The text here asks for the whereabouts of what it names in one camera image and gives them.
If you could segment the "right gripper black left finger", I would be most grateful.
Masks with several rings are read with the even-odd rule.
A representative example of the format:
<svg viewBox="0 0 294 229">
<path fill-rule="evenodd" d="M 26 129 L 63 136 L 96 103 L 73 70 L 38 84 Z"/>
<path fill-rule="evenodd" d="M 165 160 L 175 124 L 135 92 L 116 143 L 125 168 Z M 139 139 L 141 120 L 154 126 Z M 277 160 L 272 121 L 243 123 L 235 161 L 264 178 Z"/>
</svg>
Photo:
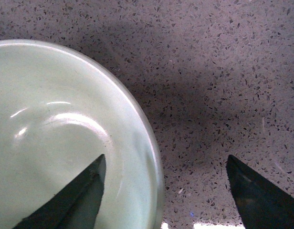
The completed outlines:
<svg viewBox="0 0 294 229">
<path fill-rule="evenodd" d="M 101 154 L 52 199 L 23 218 L 16 229 L 93 229 L 105 186 Z"/>
</svg>

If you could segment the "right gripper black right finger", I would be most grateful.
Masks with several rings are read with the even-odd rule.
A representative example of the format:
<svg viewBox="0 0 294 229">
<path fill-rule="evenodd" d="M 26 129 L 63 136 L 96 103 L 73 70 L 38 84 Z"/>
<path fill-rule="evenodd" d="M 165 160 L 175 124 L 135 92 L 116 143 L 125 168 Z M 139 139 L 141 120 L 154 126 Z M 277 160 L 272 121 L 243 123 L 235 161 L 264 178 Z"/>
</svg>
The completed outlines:
<svg viewBox="0 0 294 229">
<path fill-rule="evenodd" d="M 246 229 L 294 229 L 294 198 L 233 155 L 226 165 L 231 193 Z"/>
</svg>

